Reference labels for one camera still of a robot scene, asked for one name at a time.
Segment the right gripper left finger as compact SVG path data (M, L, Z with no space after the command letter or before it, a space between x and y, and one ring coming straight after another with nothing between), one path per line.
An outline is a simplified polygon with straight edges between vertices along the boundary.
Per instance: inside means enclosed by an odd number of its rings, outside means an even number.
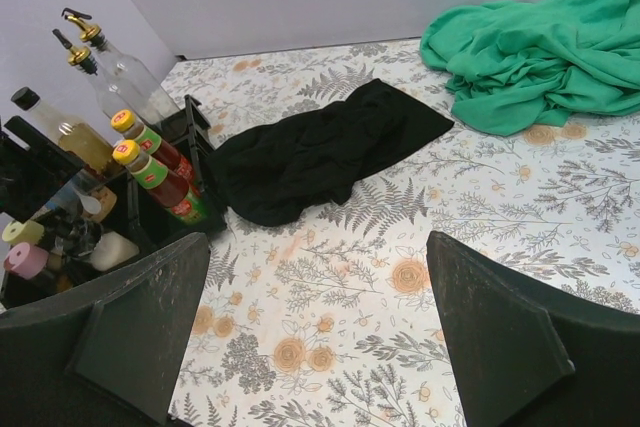
M209 244L188 234L1 316L4 426L173 426Z

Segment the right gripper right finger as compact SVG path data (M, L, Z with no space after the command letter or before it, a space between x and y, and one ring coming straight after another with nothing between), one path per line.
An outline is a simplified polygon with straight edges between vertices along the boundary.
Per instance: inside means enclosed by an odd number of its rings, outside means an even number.
M433 231L427 265L470 426L636 426L639 317Z

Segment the black cap spice jar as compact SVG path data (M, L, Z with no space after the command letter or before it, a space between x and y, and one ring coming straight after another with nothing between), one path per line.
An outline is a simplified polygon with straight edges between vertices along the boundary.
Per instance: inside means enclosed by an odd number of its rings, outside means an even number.
M102 213L99 200L68 182L51 202L55 205L51 226L62 251L76 259L90 256L107 233L100 223L90 219Z

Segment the gold spout glass bottle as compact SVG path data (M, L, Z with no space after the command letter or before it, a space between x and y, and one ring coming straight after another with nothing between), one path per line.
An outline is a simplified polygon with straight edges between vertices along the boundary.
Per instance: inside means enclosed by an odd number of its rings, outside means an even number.
M148 105L129 81L114 76L100 65L88 47L75 46L59 29L53 29L52 34L67 51L68 64L80 71L93 87L98 105L109 119L128 109L148 124L153 121Z

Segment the yellow cap spice bottle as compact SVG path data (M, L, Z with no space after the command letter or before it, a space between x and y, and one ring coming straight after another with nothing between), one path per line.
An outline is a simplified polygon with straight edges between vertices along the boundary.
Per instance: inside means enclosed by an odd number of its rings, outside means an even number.
M17 220L11 221L2 232L2 240L9 245L17 245L22 242L38 244L45 234L45 228L38 222L28 220L24 223Z

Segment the dark soy sauce bottle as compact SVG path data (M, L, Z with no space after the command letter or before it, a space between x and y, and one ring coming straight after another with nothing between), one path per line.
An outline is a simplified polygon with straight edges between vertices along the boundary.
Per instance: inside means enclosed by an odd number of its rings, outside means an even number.
M80 117L62 113L29 87L18 89L11 101L40 123L59 148L80 158L97 179L109 180L122 171L112 157L112 145Z

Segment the yellow cap sauce bottle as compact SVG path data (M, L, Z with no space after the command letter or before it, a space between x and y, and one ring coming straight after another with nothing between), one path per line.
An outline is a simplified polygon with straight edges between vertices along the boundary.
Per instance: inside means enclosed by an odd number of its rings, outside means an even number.
M122 140L112 152L137 183L166 211L187 225L204 221L209 212L199 192L132 140Z
M170 170L188 182L194 183L195 170L191 162L131 110L123 109L116 112L111 117L110 124L123 138L136 142L142 150L162 162Z

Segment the white spice jar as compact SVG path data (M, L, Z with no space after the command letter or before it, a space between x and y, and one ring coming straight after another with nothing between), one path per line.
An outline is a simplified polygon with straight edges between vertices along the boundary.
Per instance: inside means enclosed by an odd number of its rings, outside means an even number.
M89 263L99 272L106 272L140 253L139 247L115 231L102 235L89 256Z

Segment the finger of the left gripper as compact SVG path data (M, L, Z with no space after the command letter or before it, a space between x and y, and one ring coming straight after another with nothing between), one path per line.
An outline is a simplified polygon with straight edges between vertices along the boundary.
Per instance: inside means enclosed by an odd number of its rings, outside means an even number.
M29 220L85 166L20 116L1 127L1 212Z

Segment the tall gold spout bottle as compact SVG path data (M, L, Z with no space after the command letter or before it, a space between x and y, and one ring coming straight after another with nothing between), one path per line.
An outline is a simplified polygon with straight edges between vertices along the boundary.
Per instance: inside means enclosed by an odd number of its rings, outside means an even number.
M161 83L138 58L121 52L92 22L92 16L66 7L62 17L80 29L80 40L93 49L100 64L124 85L124 98L133 105L142 119L159 125L177 114L180 108L162 88Z

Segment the pink cap spice bottle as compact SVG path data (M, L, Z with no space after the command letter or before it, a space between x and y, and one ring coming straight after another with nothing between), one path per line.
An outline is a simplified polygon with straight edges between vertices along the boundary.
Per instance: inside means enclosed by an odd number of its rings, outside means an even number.
M7 253L3 266L10 273L31 280L46 267L49 252L27 242L14 245Z

